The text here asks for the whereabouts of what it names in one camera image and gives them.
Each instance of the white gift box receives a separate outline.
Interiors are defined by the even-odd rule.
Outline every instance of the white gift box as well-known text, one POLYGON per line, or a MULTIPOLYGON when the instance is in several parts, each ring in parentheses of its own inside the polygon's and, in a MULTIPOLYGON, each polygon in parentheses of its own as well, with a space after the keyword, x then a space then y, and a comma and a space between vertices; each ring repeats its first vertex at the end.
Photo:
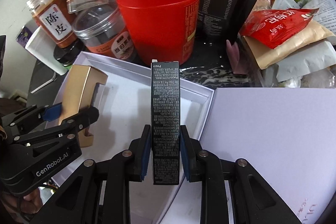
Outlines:
MULTIPOLYGON (((100 89, 100 104, 95 105, 100 117, 90 127, 94 144, 53 177, 59 185, 84 160, 108 160, 127 149, 151 123, 149 68, 88 52, 75 63, 98 68, 109 78, 100 89)), ((314 224, 336 191, 336 91, 218 88, 214 92, 183 79, 180 86, 181 124, 190 137, 221 159, 247 159, 301 222, 314 224)), ((63 90, 64 83, 55 103, 62 101, 63 90)), ((133 224, 199 223, 201 183, 187 182, 180 166, 180 185, 153 185, 151 160, 144 182, 130 182, 133 224)))

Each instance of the clear plastic jar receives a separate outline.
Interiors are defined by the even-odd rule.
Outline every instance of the clear plastic jar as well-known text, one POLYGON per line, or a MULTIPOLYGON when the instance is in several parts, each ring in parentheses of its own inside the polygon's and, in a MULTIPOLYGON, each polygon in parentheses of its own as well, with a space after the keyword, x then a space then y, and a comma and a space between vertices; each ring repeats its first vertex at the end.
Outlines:
POLYGON ((133 61, 136 51, 124 19, 114 0, 82 11, 73 31, 94 53, 133 61))
POLYGON ((67 47, 77 39, 71 26, 76 15, 68 13, 66 0, 29 0, 27 5, 36 23, 59 47, 67 47))

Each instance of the plastic bag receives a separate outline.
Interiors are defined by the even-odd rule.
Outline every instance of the plastic bag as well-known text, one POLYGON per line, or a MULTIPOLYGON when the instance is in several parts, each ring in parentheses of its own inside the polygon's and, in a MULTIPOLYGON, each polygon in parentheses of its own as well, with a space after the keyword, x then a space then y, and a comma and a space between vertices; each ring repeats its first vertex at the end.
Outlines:
POLYGON ((301 87, 319 89, 335 88, 335 75, 333 75, 328 69, 315 71, 302 78, 301 87))
POLYGON ((317 11, 318 9, 254 11, 240 33, 274 49, 303 30, 317 11))
POLYGON ((269 10, 271 9, 271 0, 257 0, 252 11, 269 10))
POLYGON ((278 82, 277 80, 278 65, 273 64, 267 69, 262 70, 262 77, 264 80, 264 86, 266 88, 299 88, 301 86, 300 77, 292 77, 286 81, 278 82))

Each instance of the chinese characters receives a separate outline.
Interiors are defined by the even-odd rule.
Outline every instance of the chinese characters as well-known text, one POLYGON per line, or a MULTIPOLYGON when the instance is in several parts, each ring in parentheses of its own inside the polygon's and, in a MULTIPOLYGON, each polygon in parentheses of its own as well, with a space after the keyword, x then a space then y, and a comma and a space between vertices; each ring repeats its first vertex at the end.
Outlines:
POLYGON ((294 14, 295 14, 294 11, 286 10, 282 14, 278 14, 278 15, 275 15, 274 17, 270 17, 270 18, 265 19, 265 22, 275 23, 275 22, 278 22, 278 21, 280 21, 282 19, 285 19, 288 16, 291 16, 291 15, 294 15, 294 14))
POLYGON ((63 27, 63 23, 61 23, 60 25, 56 25, 55 31, 58 33, 58 35, 61 35, 66 30, 67 29, 63 27))
POLYGON ((278 30, 282 29, 283 28, 283 25, 282 24, 279 24, 278 26, 276 26, 275 28, 271 29, 271 33, 272 35, 275 34, 278 30))
POLYGON ((45 17, 45 20, 49 23, 51 26, 54 22, 56 22, 58 19, 58 15, 56 12, 50 13, 48 16, 45 17))

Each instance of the metal screw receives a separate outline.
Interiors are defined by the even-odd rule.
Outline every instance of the metal screw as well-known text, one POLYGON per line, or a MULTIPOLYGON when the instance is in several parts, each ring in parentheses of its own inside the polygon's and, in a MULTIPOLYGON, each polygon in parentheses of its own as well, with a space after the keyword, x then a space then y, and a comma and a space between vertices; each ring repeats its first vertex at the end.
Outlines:
POLYGON ((207 157, 209 155, 209 152, 207 150, 201 150, 201 151, 198 152, 198 154, 201 157, 207 157))
POLYGON ((125 151, 123 151, 122 155, 124 157, 130 157, 130 156, 132 156, 132 151, 131 150, 125 150, 125 151))
POLYGON ((247 161, 244 159, 239 159, 238 160, 238 165, 241 167, 245 167, 247 165, 247 161))
POLYGON ((93 163, 94 163, 93 160, 86 160, 86 161, 84 162, 84 166, 86 166, 86 167, 90 167, 90 166, 93 165, 93 163))
POLYGON ((67 138, 68 138, 69 140, 72 140, 73 138, 75 138, 75 135, 74 135, 74 134, 69 134, 67 138))

